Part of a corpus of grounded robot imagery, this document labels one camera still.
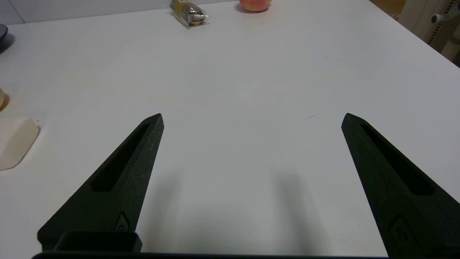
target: plastic wrapper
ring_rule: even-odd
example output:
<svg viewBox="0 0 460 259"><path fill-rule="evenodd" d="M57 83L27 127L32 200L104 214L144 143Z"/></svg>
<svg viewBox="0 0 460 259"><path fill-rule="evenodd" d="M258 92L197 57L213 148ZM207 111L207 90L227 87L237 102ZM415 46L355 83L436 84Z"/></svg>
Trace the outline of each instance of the plastic wrapper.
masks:
<svg viewBox="0 0 460 259"><path fill-rule="evenodd" d="M202 25L208 18L203 9L189 1L171 0L169 7L172 15L187 28Z"/></svg>

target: red apple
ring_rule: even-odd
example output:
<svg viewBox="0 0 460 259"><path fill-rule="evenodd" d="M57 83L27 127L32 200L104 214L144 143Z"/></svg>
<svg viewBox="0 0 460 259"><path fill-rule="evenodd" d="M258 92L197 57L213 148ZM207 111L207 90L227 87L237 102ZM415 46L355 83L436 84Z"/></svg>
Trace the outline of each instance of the red apple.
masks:
<svg viewBox="0 0 460 259"><path fill-rule="evenodd" d="M260 12L270 6L271 0L240 0L240 5L250 12Z"/></svg>

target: packaged snack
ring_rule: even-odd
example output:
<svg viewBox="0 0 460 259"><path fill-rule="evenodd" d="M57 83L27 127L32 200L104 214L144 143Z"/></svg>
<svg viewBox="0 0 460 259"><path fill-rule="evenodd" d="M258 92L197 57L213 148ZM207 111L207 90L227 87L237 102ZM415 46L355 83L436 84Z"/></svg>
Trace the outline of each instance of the packaged snack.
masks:
<svg viewBox="0 0 460 259"><path fill-rule="evenodd" d="M172 15L187 28L203 24L208 17L201 8L189 1L171 0L169 7Z"/></svg>

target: white table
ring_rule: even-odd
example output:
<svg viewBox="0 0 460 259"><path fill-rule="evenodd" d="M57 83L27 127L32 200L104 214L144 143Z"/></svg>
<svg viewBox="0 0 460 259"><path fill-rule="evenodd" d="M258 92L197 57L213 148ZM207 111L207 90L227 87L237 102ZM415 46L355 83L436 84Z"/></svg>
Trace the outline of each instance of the white table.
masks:
<svg viewBox="0 0 460 259"><path fill-rule="evenodd" d="M236 5L190 30L165 10L10 26L0 116L41 132L0 171L0 258L39 253L43 223L159 112L143 251L385 256L346 112L460 200L457 67L367 0Z"/></svg>

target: dark bowl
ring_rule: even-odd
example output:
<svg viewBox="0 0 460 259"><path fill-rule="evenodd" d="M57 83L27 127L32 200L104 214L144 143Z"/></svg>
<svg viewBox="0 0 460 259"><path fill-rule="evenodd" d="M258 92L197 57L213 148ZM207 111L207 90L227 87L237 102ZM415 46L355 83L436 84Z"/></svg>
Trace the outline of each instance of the dark bowl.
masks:
<svg viewBox="0 0 460 259"><path fill-rule="evenodd" d="M7 34L8 27L4 26L3 24L0 24L0 44L3 42Z"/></svg>

